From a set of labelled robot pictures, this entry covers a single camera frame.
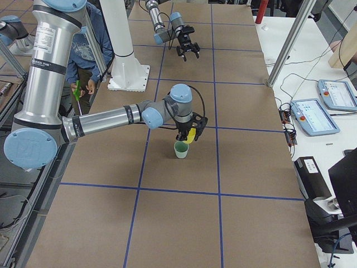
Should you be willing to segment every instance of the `white table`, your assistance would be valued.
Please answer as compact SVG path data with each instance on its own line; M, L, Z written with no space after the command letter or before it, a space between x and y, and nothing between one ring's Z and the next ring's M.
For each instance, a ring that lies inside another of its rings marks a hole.
M273 69L273 66L270 64L276 62L293 22L294 18L265 17L262 24L256 25L269 73ZM328 43L315 22L312 19L308 19L299 34L299 37L290 52L290 58L286 63L315 59L316 57L321 56L328 46ZM328 60L331 55L332 51L329 51L325 56L321 57L318 63L318 59L316 59L309 63L285 65L273 86L275 96L281 99L283 103L290 102L291 98L286 93L281 91L280 86L282 85L284 78L291 73L296 73L304 78L314 80L336 80L346 77L346 73L343 70L333 69L329 66ZM357 92L350 80L348 78L343 80L349 82L354 94L357 95ZM284 81L282 88L293 96L293 99L319 98L317 83L314 81L304 81L301 85L302 81L303 79L297 77L296 75L290 75ZM343 113L339 111L328 111L330 114ZM341 129L340 133L317 137L307 136L295 121L295 129L297 131L296 140L298 145L295 146L295 154L292 160L295 161L297 158L303 156L313 156L319 166L319 169L321 170L327 186L334 195L328 175L328 169L343 158L344 150L354 149L357 147L357 114L342 117L335 116L333 119ZM353 244L353 246L355 251L353 255L339 255L341 259L333 260L333 263L336 263L336 267L357 267L357 247L355 244ZM321 267L327 267L329 257L330 254L321 256Z

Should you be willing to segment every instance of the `blue and white device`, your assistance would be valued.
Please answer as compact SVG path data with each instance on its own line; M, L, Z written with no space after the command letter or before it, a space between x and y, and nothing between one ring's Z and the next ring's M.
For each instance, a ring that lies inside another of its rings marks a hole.
M318 99L292 100L291 111L309 136L340 132L339 127Z
M319 80L318 88L328 109L357 112L357 99L348 82Z

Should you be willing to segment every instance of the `small white cup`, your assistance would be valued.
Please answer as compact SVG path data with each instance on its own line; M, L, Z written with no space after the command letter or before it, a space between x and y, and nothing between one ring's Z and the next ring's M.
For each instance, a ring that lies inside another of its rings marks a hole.
M187 152L189 151L190 145L184 143L183 141L176 141L173 145L175 149L175 154L177 158L183 159L187 156Z

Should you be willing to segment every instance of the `red cylinder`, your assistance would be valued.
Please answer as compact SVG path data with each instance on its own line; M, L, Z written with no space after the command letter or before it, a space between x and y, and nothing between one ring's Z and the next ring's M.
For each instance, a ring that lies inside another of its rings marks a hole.
M262 19L263 19L264 14L267 10L268 3L269 3L269 0L261 0L258 15L257 15L257 18L255 19L256 24L262 23Z

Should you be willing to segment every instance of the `blue jacket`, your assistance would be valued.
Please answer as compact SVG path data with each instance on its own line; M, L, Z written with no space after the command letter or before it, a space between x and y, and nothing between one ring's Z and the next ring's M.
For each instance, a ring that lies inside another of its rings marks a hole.
M91 24L93 26L95 37L97 38L100 49L102 50L105 64L108 65L112 59L113 49L112 45L110 44L107 31L104 27L102 13L91 3L87 3L86 7ZM85 38L85 35L81 33L77 33L73 36L66 72L66 81L69 84L75 83L79 79L77 71L78 67L91 71L91 80L96 83L98 82L100 78L99 69L95 63L95 59L89 47L89 43Z

